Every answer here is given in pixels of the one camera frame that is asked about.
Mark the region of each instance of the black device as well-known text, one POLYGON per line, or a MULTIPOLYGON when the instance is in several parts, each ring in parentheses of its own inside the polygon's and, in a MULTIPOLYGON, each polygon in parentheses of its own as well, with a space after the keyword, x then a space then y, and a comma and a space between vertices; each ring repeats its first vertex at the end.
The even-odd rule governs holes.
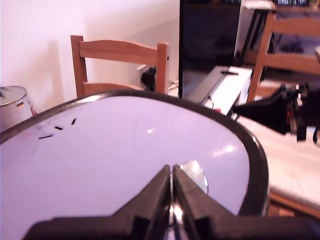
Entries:
POLYGON ((234 62, 239 0, 180 0, 179 97, 194 82, 188 73, 210 73, 234 62))
MULTIPOLYGON (((162 240, 169 224, 170 166, 165 165, 145 188, 111 216, 64 217, 38 222, 24 240, 162 240)), ((180 230, 191 240, 317 240, 320 225, 298 217, 235 216, 205 194, 178 165, 173 166, 175 204, 184 212, 180 230)))
POLYGON ((320 129, 320 88, 308 84, 281 86, 270 97, 235 106, 236 114, 254 120, 280 134, 292 133, 305 141, 307 127, 316 127, 313 141, 317 144, 320 129))

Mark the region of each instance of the black monitor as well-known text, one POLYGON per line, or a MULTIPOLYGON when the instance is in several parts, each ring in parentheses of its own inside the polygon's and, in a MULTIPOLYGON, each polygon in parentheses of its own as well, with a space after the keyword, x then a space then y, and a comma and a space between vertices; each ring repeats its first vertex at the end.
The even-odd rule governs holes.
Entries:
POLYGON ((217 65, 233 64, 240 5, 240 0, 180 0, 180 98, 196 87, 192 78, 205 77, 217 65))

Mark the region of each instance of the wooden chair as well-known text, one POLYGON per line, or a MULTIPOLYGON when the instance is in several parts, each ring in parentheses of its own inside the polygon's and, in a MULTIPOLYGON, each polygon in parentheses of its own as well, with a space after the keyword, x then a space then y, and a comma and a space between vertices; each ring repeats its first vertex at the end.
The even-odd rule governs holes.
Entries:
POLYGON ((155 66, 155 91, 158 93, 167 93, 168 91, 167 72, 169 57, 167 43, 158 43, 157 48, 155 48, 128 41, 84 41, 83 36, 72 35, 71 47, 76 96, 78 98, 113 89, 142 90, 140 87, 128 84, 89 83, 85 58, 155 66))
MULTIPOLYGON (((312 17, 276 19, 275 12, 268 14, 249 87, 247 102, 255 100, 263 67, 320 75, 319 63, 314 55, 308 56, 299 53, 267 53, 272 33, 320 37, 320 19, 312 17)), ((260 92, 271 95, 276 89, 274 87, 263 87, 263 90, 264 91, 261 91, 260 89, 260 92)))

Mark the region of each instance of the white table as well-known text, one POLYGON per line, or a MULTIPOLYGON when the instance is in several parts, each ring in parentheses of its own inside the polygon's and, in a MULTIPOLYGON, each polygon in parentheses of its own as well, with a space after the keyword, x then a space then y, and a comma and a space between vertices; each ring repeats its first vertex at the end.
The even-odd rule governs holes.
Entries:
POLYGON ((307 131, 306 142, 295 135, 281 135, 245 117, 238 120, 262 144, 268 168, 270 191, 305 205, 320 218, 320 148, 307 131))
MULTIPOLYGON (((203 83, 217 82, 212 89, 207 90, 210 99, 204 100, 201 104, 213 110, 219 109, 222 114, 227 115, 238 97, 240 104, 246 103, 251 74, 251 68, 217 66, 202 80, 202 83, 199 84, 194 92, 197 92, 197 90, 201 88, 203 89, 203 86, 201 86, 203 83), (233 73, 238 73, 238 75, 223 76, 220 72, 225 69, 233 73)), ((168 91, 168 94, 177 97, 178 87, 168 91)))

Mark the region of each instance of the stainless steel trash can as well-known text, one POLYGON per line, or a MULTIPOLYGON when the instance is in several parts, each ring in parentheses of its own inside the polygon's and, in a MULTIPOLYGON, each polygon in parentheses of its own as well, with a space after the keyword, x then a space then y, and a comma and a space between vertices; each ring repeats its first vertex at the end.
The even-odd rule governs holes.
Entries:
POLYGON ((0 92, 0 132, 35 116, 35 109, 22 86, 2 86, 0 92))

